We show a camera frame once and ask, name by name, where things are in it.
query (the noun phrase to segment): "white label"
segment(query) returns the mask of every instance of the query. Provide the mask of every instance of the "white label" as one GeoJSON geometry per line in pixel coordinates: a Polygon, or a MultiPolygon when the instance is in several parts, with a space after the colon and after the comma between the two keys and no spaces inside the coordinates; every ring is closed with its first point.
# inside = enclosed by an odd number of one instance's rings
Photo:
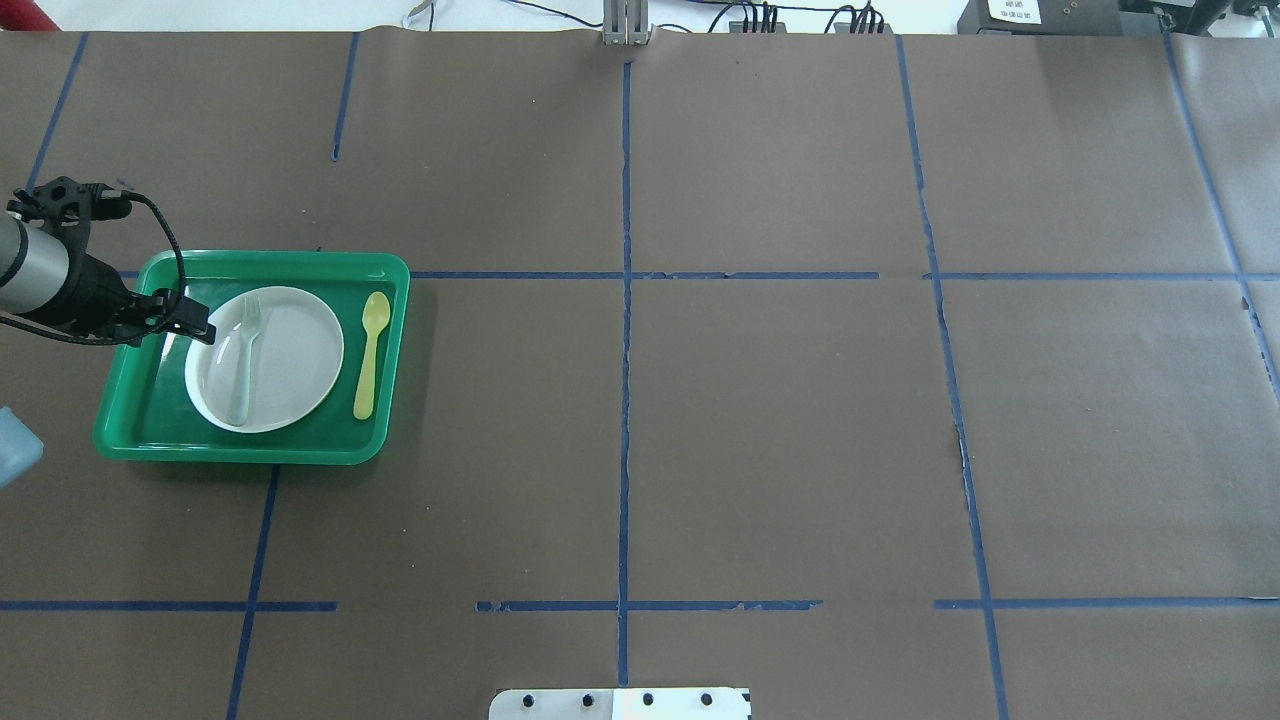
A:
{"type": "Polygon", "coordinates": [[[987,0],[991,19],[1039,24],[1039,0],[987,0]]]}

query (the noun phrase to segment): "gray metal bracket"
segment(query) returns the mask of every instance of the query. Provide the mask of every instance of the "gray metal bracket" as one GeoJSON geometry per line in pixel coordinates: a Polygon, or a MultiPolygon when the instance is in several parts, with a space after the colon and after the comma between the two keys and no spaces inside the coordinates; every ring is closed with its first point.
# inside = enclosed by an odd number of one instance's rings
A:
{"type": "Polygon", "coordinates": [[[653,36],[649,0],[604,0],[602,31],[605,45],[648,45],[653,36]]]}

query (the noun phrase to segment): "white metal plate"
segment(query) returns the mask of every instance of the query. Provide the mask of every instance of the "white metal plate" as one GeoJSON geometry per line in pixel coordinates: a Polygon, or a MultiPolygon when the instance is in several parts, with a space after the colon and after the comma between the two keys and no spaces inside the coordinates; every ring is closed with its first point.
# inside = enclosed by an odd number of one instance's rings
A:
{"type": "Polygon", "coordinates": [[[489,720],[750,720],[742,688],[503,691],[489,720]]]}

